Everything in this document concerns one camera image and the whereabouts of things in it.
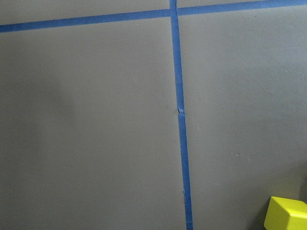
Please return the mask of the yellow cube block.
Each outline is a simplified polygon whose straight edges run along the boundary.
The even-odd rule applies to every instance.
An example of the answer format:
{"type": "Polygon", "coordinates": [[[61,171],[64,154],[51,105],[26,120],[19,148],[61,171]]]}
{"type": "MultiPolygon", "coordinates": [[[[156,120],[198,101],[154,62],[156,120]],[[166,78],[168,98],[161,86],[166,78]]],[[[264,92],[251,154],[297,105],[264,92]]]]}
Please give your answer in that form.
{"type": "Polygon", "coordinates": [[[266,230],[306,230],[307,204],[299,200],[272,196],[264,228],[266,230]]]}

